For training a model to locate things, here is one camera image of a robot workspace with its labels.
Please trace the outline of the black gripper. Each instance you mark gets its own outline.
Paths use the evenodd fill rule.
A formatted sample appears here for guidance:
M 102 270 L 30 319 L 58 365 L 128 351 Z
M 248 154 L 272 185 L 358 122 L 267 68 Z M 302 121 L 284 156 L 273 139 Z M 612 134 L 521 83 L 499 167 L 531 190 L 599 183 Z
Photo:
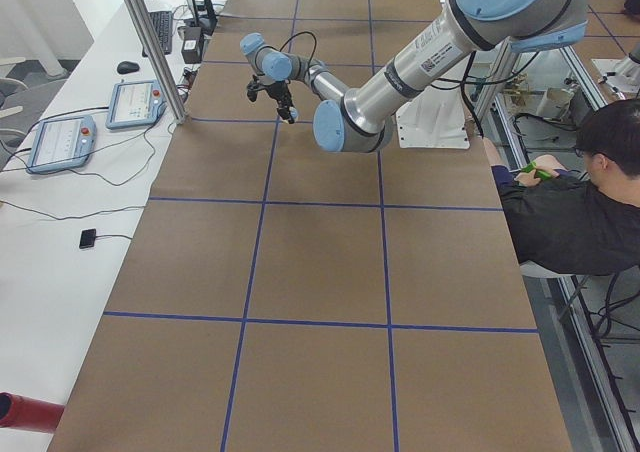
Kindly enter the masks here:
M 247 98 L 251 102 L 255 102 L 257 100 L 258 93 L 261 91 L 265 91 L 271 99 L 276 101 L 277 113 L 279 117 L 285 121 L 285 111 L 291 107 L 295 108 L 287 82 L 275 81 L 267 84 L 263 81 L 263 76 L 253 74 L 251 81 L 246 86 Z

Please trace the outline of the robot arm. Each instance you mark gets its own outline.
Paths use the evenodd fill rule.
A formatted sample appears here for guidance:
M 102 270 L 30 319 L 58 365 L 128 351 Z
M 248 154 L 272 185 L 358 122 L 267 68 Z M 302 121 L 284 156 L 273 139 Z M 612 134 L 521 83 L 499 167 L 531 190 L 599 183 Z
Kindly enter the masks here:
M 240 48 L 254 74 L 249 100 L 264 90 L 285 121 L 297 118 L 289 81 L 305 83 L 321 100 L 313 134 L 327 152 L 376 152 L 391 138 L 390 118 L 457 63 L 505 39 L 515 52 L 552 50 L 580 41 L 588 0 L 446 0 L 442 13 L 359 88 L 350 88 L 318 59 L 283 53 L 259 33 Z

